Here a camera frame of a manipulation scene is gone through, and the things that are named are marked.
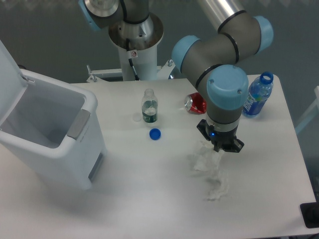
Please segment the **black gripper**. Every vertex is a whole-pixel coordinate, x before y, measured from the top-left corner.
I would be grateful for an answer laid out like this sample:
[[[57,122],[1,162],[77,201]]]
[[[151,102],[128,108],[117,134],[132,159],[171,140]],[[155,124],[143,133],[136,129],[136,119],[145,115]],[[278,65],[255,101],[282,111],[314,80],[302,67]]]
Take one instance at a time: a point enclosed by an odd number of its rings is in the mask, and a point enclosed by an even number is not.
[[[236,136],[237,128],[221,132],[214,126],[208,125],[205,119],[202,119],[197,125],[197,129],[207,141],[213,144],[213,150],[219,152],[221,149],[225,152],[239,153],[244,147],[244,142]]]

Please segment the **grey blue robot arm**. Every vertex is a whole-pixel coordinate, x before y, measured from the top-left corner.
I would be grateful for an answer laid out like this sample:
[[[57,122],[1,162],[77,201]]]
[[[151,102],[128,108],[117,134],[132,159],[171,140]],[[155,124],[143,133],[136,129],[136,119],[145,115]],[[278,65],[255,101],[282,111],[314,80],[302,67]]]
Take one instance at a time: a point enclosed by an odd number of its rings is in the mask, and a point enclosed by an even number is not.
[[[156,50],[163,24],[150,12],[147,0],[81,0],[79,5],[93,29],[108,28],[124,80],[156,78],[157,58],[143,52]],[[184,37],[171,58],[206,100],[206,119],[198,124],[199,131],[215,151],[238,153],[244,145],[236,131],[248,96],[248,77],[236,64],[269,47],[273,28],[266,18],[250,16],[237,0],[201,0],[199,5],[217,35],[209,41]]]

